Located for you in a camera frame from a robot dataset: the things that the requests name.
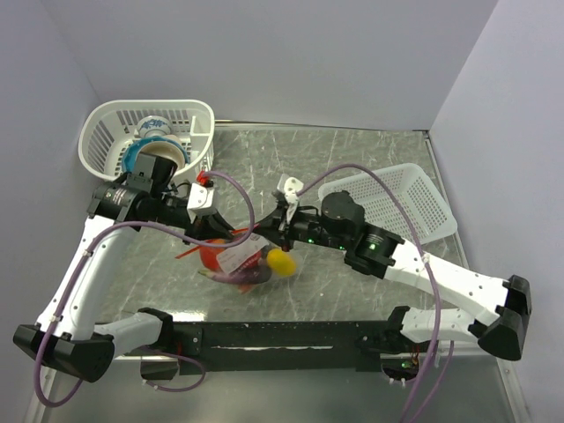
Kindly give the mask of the red fake pomegranate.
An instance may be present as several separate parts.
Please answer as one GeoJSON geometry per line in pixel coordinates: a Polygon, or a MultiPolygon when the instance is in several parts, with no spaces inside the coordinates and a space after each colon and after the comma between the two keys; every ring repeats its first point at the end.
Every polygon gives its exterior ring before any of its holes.
{"type": "Polygon", "coordinates": [[[225,274],[232,274],[247,268],[257,267],[259,261],[262,259],[263,255],[260,251],[250,255],[250,256],[235,256],[228,254],[218,255],[218,261],[221,270],[225,274]]]}

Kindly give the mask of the yellow fake lemon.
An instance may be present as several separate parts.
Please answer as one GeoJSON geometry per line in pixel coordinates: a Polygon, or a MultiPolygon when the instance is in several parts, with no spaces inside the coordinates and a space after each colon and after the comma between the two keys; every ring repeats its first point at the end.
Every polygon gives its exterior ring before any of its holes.
{"type": "Polygon", "coordinates": [[[280,277],[291,277],[297,269],[293,258],[281,249],[272,249],[266,256],[266,263],[280,277]]]}

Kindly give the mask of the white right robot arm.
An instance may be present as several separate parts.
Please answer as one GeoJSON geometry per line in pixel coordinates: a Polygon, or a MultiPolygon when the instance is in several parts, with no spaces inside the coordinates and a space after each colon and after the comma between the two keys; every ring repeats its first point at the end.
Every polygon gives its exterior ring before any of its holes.
{"type": "Polygon", "coordinates": [[[490,277],[419,251],[413,242],[368,223],[364,208],[346,191],[326,196],[316,213],[280,201],[254,231],[285,250],[297,241],[342,250],[345,264],[354,271],[452,304],[440,312],[395,309],[385,338],[396,351],[448,340],[473,343],[503,360],[523,357],[532,312],[526,278],[490,277]]]}

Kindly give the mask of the orange fake tomato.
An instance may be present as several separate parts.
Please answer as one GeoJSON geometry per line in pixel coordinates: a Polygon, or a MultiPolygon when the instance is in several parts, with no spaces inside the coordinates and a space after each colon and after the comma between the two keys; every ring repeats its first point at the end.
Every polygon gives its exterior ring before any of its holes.
{"type": "Polygon", "coordinates": [[[210,271],[221,271],[221,267],[218,261],[218,255],[222,253],[226,248],[224,244],[226,241],[223,239],[208,240],[208,243],[218,245],[215,247],[200,247],[198,254],[202,265],[210,271]]]}

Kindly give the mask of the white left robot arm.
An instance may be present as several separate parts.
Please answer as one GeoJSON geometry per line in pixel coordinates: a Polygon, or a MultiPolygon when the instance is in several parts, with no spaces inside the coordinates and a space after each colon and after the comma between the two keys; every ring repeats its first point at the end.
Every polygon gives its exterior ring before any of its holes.
{"type": "Polygon", "coordinates": [[[127,247],[142,228],[186,243],[208,246],[227,223],[216,212],[217,171],[203,171],[185,198],[172,190],[172,160],[141,153],[133,171],[103,182],[87,209],[84,231],[70,267],[34,324],[16,329],[14,344],[34,360],[34,383],[51,368],[96,382],[113,359],[138,348],[167,353],[176,348],[174,319],[154,308],[107,324],[96,317],[127,247]]]}

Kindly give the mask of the fake watermelon slice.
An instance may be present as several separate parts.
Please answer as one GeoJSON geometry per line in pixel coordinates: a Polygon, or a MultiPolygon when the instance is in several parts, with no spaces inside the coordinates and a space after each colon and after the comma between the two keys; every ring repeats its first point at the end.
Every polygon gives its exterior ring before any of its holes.
{"type": "Polygon", "coordinates": [[[238,286],[238,290],[240,293],[247,293],[254,288],[253,285],[240,285],[238,286]]]}

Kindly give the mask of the clear zip top bag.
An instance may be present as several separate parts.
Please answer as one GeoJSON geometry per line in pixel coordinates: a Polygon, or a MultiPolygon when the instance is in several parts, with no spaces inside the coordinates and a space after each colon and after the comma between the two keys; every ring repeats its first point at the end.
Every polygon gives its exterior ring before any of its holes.
{"type": "Polygon", "coordinates": [[[201,276],[233,286],[240,293],[296,276],[303,265],[296,252],[285,251],[258,234],[250,235],[245,242],[231,248],[225,246],[229,240],[209,239],[208,242],[214,246],[195,246],[176,257],[192,256],[201,276]]]}

